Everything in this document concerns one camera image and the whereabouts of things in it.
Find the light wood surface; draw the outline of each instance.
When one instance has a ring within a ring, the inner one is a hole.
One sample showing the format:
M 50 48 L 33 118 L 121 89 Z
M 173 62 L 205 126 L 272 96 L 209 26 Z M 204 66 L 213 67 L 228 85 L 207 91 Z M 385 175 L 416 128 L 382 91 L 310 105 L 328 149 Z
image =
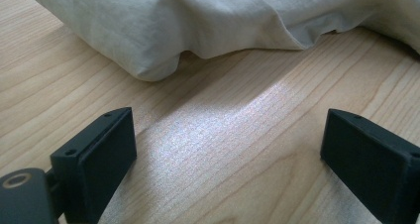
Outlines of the light wood surface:
M 149 83 L 34 0 L 0 0 L 0 176 L 48 170 L 96 117 L 133 107 L 138 159 L 101 223 L 377 223 L 320 160 L 327 110 L 420 145 L 419 104 L 419 55 L 365 29 L 303 52 L 184 53 Z

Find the metal ring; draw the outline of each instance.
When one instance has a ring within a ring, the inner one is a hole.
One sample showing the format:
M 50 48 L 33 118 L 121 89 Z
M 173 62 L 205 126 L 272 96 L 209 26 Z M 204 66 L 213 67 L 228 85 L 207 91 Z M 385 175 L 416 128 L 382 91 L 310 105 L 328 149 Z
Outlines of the metal ring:
M 25 182 L 27 182 L 29 179 L 31 179 L 31 174 L 28 172 L 22 172 L 22 173 L 18 173 L 15 174 L 9 178 L 7 178 L 4 182 L 3 182 L 3 187 L 4 188 L 15 188 L 17 186 L 20 186 L 22 184 L 24 184 Z

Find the screw hole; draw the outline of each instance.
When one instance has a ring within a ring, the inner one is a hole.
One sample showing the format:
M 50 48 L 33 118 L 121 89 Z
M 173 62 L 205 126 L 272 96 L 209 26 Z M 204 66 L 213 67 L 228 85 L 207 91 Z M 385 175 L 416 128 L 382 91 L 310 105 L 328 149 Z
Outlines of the screw hole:
M 77 150 L 71 149 L 71 150 L 66 151 L 64 154 L 66 156 L 71 156 L 71 155 L 74 155 L 76 152 L 77 152 Z
M 25 182 L 27 182 L 29 179 L 31 179 L 31 174 L 30 173 L 28 173 L 28 172 L 18 173 L 16 175 L 13 175 L 13 176 L 7 178 L 7 180 L 3 182 L 3 187 L 4 188 L 18 187 L 18 186 L 24 184 Z

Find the white cloth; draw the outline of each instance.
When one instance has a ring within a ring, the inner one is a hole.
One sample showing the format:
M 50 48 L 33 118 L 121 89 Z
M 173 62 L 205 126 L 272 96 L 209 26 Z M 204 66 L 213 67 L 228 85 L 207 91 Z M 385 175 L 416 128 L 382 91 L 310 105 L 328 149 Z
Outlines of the white cloth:
M 303 50 L 365 26 L 420 53 L 420 0 L 37 0 L 133 76 L 160 80 L 183 51 Z

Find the black plastic block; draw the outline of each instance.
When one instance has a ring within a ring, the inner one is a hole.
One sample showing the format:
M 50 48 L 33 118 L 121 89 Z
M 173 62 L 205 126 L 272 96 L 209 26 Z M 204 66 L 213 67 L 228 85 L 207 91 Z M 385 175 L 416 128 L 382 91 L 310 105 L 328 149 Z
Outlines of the black plastic block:
M 373 122 L 330 109 L 321 158 L 383 223 L 415 223 L 420 149 Z
M 67 222 L 97 223 L 136 156 L 131 108 L 104 114 L 56 150 L 52 169 Z

